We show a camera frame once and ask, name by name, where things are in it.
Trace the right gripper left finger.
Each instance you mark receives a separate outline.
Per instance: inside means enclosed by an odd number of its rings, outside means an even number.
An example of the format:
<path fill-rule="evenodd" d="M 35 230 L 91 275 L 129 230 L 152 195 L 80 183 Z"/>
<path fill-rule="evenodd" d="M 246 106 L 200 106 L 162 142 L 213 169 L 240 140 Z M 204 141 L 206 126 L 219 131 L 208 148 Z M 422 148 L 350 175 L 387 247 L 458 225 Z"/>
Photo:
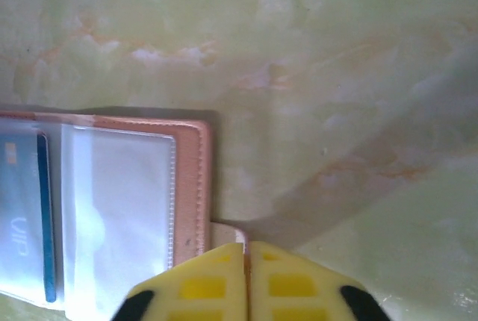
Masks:
<path fill-rule="evenodd" d="M 246 320 L 243 245 L 228 243 L 134 286 L 113 320 Z"/>

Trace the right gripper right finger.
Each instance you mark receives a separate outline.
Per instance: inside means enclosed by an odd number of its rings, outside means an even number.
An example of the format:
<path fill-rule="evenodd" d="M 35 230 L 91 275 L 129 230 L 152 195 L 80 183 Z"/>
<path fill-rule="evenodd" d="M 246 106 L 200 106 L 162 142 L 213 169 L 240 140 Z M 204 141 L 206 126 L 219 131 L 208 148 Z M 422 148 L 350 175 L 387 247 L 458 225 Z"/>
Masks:
<path fill-rule="evenodd" d="M 265 242 L 249 257 L 251 320 L 390 320 L 353 278 Z"/>

